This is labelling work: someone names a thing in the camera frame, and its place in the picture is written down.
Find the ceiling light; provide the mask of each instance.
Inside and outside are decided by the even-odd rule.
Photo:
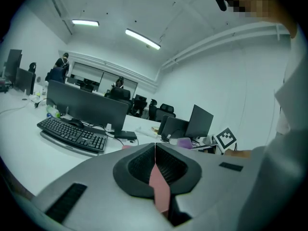
[[[155,49],[157,49],[157,50],[160,49],[160,45],[159,45],[159,44],[156,44],[154,41],[152,41],[152,40],[146,38],[145,36],[140,35],[139,33],[136,33],[136,32],[134,32],[134,31],[132,31],[132,30],[130,30],[130,29],[126,29],[126,30],[125,30],[125,33],[126,33],[127,35],[130,35],[130,36],[136,38],[136,39],[139,39],[140,41],[146,43],[147,45],[152,46],[153,48],[155,48]]]
[[[98,21],[72,20],[77,25],[99,26]]]

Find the pink object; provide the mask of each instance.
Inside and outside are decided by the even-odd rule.
[[[152,169],[149,185],[154,188],[155,206],[158,211],[168,211],[170,202],[170,188],[156,164]]]
[[[122,150],[123,150],[123,149],[127,149],[127,148],[129,148],[129,147],[131,147],[131,145],[123,145],[123,146],[122,146]]]
[[[177,145],[182,148],[192,149],[193,144],[190,138],[181,138],[178,139]]]

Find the computer monitor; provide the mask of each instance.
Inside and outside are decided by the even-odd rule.
[[[80,85],[80,89],[88,91],[88,92],[92,92],[93,91],[93,86],[91,85]]]
[[[77,84],[78,83],[78,79],[75,78],[71,78],[71,77],[66,77],[67,82],[71,83],[71,84]]]
[[[171,139],[184,137],[187,130],[188,121],[168,116],[164,129],[162,131],[162,140],[168,141],[168,135]]]
[[[158,129],[158,132],[157,132],[158,135],[161,135],[161,134],[162,134],[162,132],[163,132],[163,130],[164,130],[164,127],[165,127],[165,124],[166,124],[166,122],[167,122],[168,117],[169,117],[169,116],[167,116],[167,115],[164,115],[164,116],[163,116],[163,119],[162,119],[162,121],[160,122],[160,126],[159,126],[159,129]]]
[[[60,113],[65,114],[68,107],[68,114],[76,119],[104,127],[109,123],[115,130],[122,130],[128,111],[126,103],[50,80],[47,104],[53,102]]]
[[[36,75],[22,68],[17,69],[14,88],[21,91],[26,90],[26,95],[33,94]]]
[[[5,66],[4,76],[6,79],[15,83],[17,68],[19,68],[21,62],[22,50],[10,50],[8,60]]]
[[[142,96],[140,96],[140,95],[138,95],[138,94],[136,94],[135,100],[140,100],[140,101],[145,102],[145,101],[146,101],[146,98],[145,98],[145,97],[142,97]]]
[[[185,136],[189,138],[206,137],[213,118],[212,114],[194,105]]]

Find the black keyboard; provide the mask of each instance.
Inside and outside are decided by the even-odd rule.
[[[53,117],[41,121],[37,126],[57,140],[87,151],[103,152],[108,138],[106,135],[74,127]]]

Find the black office chair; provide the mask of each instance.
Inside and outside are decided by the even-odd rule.
[[[174,113],[169,113],[161,109],[156,109],[155,121],[161,122],[163,119],[163,116],[175,117],[176,115]]]
[[[106,98],[117,100],[121,103],[128,104],[128,110],[126,114],[128,115],[133,107],[133,102],[130,100],[130,91],[119,87],[113,87],[110,92],[105,94]]]
[[[174,113],[174,108],[173,106],[170,106],[168,104],[165,104],[163,103],[161,106],[160,106],[160,109],[163,110],[163,111],[166,111],[168,113]]]
[[[149,120],[155,121],[155,115],[157,110],[157,101],[152,99],[150,105],[149,105]]]
[[[143,110],[148,103],[143,100],[134,100],[134,106],[131,109],[131,114],[135,117],[141,117],[143,114]]]
[[[173,112],[174,112],[173,106],[163,103],[160,106],[160,108],[156,110],[155,121],[161,122],[163,119],[163,116],[176,117],[176,115]]]
[[[85,84],[85,83],[81,83],[80,84],[80,89],[81,90],[86,90],[88,92],[92,92],[94,87],[92,85],[88,85],[88,84]]]
[[[113,87],[109,93],[105,94],[105,97],[130,100],[130,91],[119,87]]]

